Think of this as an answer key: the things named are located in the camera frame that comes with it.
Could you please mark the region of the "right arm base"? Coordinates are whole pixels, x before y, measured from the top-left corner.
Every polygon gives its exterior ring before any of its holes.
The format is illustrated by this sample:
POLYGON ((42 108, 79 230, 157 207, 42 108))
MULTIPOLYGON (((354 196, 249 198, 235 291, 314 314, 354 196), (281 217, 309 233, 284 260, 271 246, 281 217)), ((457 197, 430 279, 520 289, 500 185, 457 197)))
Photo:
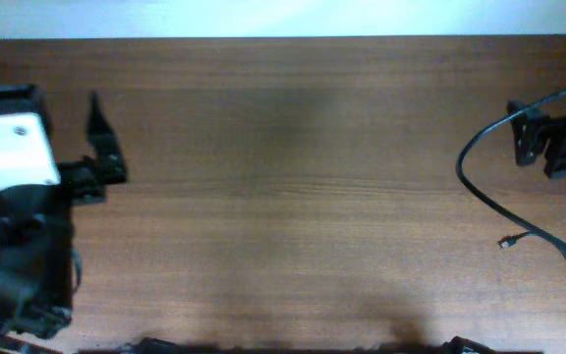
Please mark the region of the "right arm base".
POLYGON ((497 351, 474 342, 470 339, 455 336, 450 341, 445 342, 440 350, 440 354, 498 354, 497 351))

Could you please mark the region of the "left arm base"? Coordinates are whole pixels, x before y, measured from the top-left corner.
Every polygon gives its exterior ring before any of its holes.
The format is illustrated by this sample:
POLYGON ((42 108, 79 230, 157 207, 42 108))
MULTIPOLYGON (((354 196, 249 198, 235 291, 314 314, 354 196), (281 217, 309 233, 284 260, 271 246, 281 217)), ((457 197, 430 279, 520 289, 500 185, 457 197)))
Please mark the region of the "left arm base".
POLYGON ((176 343, 144 337, 138 343, 125 343, 115 349, 118 354, 178 354, 176 343))

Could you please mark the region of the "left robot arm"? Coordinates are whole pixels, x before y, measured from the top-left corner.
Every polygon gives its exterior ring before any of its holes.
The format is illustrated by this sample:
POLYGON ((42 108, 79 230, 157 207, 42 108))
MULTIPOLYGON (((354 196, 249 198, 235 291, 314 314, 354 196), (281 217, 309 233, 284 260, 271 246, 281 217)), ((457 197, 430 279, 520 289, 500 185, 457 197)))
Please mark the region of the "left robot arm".
POLYGON ((71 323, 82 282, 72 210, 103 203, 107 186, 128 179, 96 93, 85 135, 92 156, 57 161, 41 89, 0 87, 0 338, 50 339, 71 323))

